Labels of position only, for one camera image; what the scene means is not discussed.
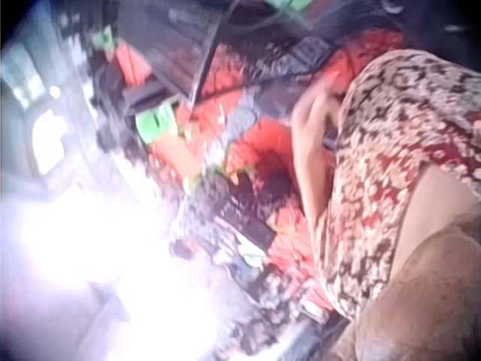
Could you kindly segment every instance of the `orange object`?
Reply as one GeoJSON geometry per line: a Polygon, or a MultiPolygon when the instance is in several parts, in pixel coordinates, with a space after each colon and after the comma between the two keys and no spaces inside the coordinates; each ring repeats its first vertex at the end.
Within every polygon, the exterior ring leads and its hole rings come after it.
{"type": "MultiPolygon", "coordinates": [[[[229,54],[223,45],[219,45],[202,93],[219,92],[227,86],[241,83],[242,67],[238,62],[238,58],[229,54]]],[[[188,127],[190,123],[195,123],[198,131],[189,141],[175,135],[163,135],[154,141],[154,153],[169,164],[178,177],[197,175],[202,170],[204,155],[209,146],[222,134],[225,116],[235,109],[241,96],[241,90],[225,93],[202,102],[193,110],[180,104],[174,111],[177,125],[188,127]]]]}
{"type": "Polygon", "coordinates": [[[152,74],[142,55],[126,43],[120,43],[115,49],[115,57],[127,86],[141,85],[152,74]]]}

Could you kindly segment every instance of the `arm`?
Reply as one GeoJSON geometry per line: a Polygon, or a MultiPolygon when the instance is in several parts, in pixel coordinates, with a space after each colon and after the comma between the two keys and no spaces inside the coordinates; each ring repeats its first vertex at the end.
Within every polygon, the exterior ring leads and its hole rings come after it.
{"type": "Polygon", "coordinates": [[[314,230],[319,215],[328,203],[325,196],[325,178],[328,169],[322,150],[315,150],[305,157],[297,159],[295,157],[294,167],[307,224],[310,230],[314,230]]]}
{"type": "Polygon", "coordinates": [[[316,228],[317,219],[327,205],[325,180],[328,168],[322,139],[326,129],[337,125],[339,102],[329,91],[336,76],[329,75],[307,89],[291,115],[295,173],[311,231],[316,228]]]}

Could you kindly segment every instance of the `bright light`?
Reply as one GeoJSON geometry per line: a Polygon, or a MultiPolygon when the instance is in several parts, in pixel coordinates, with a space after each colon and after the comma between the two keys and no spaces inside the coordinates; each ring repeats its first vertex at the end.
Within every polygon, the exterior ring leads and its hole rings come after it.
{"type": "Polygon", "coordinates": [[[42,79],[40,79],[38,75],[35,75],[31,80],[29,80],[27,87],[29,88],[32,100],[36,100],[36,98],[44,93],[44,85],[42,84],[42,79]]]}
{"type": "Polygon", "coordinates": [[[51,86],[50,87],[50,95],[52,96],[52,98],[55,98],[55,99],[58,99],[60,98],[60,88],[58,88],[57,86],[51,86]]]}
{"type": "Polygon", "coordinates": [[[50,110],[42,114],[32,130],[33,153],[41,174],[48,173],[64,157],[61,137],[67,132],[67,122],[50,110]]]}
{"type": "Polygon", "coordinates": [[[151,237],[152,212],[76,199],[26,210],[22,241],[47,281],[68,289],[119,278],[116,292],[130,314],[123,359],[192,361],[214,345],[217,319],[208,291],[151,237]]]}
{"type": "Polygon", "coordinates": [[[162,248],[132,260],[135,272],[118,290],[131,315],[131,359],[196,360],[214,345],[217,320],[207,291],[162,248]]]}

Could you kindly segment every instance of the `black object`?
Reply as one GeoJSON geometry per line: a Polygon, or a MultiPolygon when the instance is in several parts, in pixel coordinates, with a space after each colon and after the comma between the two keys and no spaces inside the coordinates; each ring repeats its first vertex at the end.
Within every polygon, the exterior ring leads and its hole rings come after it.
{"type": "Polygon", "coordinates": [[[120,2],[118,34],[153,74],[193,105],[213,56],[222,14],[186,0],[120,2]]]}
{"type": "Polygon", "coordinates": [[[255,246],[267,252],[276,237],[276,232],[256,216],[239,207],[233,197],[216,206],[217,216],[255,246]]]}

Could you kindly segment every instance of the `woman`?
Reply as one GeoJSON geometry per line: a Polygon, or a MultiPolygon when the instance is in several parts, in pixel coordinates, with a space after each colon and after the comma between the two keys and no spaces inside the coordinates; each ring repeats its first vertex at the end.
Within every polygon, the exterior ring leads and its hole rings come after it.
{"type": "Polygon", "coordinates": [[[333,76],[292,112],[319,276],[352,322],[337,360],[470,359],[481,345],[481,75],[416,50],[333,76]],[[339,132],[331,199],[322,137],[339,132]]]}

